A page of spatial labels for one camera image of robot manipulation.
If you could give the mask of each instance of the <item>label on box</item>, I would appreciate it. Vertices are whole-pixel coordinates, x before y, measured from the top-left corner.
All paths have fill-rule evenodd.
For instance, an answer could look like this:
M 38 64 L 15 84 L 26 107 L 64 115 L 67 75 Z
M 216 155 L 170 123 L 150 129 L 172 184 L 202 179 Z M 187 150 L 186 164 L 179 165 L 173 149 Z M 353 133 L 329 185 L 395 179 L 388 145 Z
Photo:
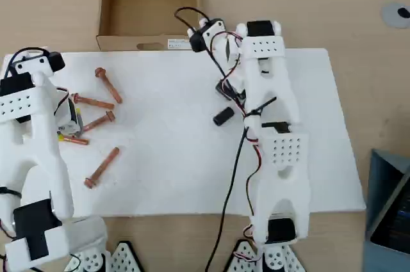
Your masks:
M 173 50 L 173 49 L 190 50 L 191 49 L 190 40 L 185 40 L 184 38 L 168 39 L 168 50 Z

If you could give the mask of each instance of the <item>bolt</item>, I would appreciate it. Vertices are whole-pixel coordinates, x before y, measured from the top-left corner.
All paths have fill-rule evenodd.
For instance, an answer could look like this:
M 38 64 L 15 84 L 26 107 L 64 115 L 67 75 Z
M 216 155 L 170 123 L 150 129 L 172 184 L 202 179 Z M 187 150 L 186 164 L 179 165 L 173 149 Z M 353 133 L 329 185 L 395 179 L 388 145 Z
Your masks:
M 105 172 L 107 169 L 108 165 L 114 160 L 114 158 L 119 154 L 120 149 L 118 147 L 115 147 L 108 157 L 100 164 L 98 169 L 96 169 L 95 172 L 89 177 L 84 180 L 84 185 L 88 189 L 92 189 L 94 186 L 97 185 L 97 181 L 99 177 Z
M 62 136 L 60 138 L 61 138 L 61 141 L 71 142 L 71 143 L 80 144 L 80 145 L 88 145 L 90 143 L 90 140 L 79 139 L 79 138 L 75 138 L 73 136 Z
M 75 104 L 77 104 L 78 102 L 82 102 L 84 104 L 89 104 L 91 106 L 96 106 L 100 108 L 106 108 L 109 110 L 112 110 L 115 107 L 114 104 L 110 104 L 109 102 L 103 102 L 91 98 L 82 97 L 78 93 L 72 94 L 71 96 L 72 101 L 74 101 Z
M 95 76 L 97 78 L 100 78 L 104 85 L 107 87 L 107 89 L 110 91 L 111 95 L 113 95 L 114 99 L 121 104 L 122 103 L 122 98 L 120 94 L 118 94 L 118 91 L 114 88 L 114 86 L 111 84 L 110 80 L 108 80 L 106 74 L 105 74 L 105 69 L 102 67 L 98 67 L 95 70 Z
M 97 126 L 105 123 L 105 122 L 113 122 L 115 119 L 114 113 L 112 111 L 107 111 L 106 114 L 97 120 L 94 120 L 93 122 L 89 123 L 88 125 L 85 125 L 83 128 L 83 132 L 87 132 L 91 129 L 96 128 Z

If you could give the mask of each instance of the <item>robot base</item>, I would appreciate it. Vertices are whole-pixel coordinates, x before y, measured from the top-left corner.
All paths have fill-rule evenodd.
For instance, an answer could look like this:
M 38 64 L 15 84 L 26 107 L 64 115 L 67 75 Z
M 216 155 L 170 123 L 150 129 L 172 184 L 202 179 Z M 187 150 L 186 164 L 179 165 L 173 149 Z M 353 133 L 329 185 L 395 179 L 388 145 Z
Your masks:
M 256 258 L 254 250 L 246 239 L 238 240 L 233 252 L 248 258 Z M 263 257 L 257 262 L 247 262 L 244 259 L 236 258 L 232 253 L 224 269 L 224 272 L 257 271 L 306 272 L 292 249 L 288 245 L 281 246 L 278 244 L 265 246 Z
M 76 256 L 80 258 L 81 263 L 73 257 L 65 267 L 65 272 L 144 272 L 130 241 L 121 241 L 112 256 L 109 252 L 105 255 L 81 252 Z

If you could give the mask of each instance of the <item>white plastic bracket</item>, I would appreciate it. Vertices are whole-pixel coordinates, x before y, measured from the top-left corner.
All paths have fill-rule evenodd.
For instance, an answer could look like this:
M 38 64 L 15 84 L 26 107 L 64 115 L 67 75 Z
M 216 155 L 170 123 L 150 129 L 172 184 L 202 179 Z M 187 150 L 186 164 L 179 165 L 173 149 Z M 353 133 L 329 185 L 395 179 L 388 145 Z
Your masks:
M 245 59 L 284 57 L 284 42 L 281 36 L 246 36 L 242 40 L 242 55 Z

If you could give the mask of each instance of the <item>black cylinder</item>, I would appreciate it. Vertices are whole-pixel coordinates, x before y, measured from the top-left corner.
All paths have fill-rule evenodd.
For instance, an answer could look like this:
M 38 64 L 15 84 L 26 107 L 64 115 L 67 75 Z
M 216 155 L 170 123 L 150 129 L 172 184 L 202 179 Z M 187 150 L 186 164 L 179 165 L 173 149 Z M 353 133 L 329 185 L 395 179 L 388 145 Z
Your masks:
M 215 125 L 221 126 L 223 123 L 229 120 L 234 114 L 235 112 L 232 110 L 232 108 L 227 107 L 225 110 L 223 110 L 213 118 L 213 122 L 215 123 Z

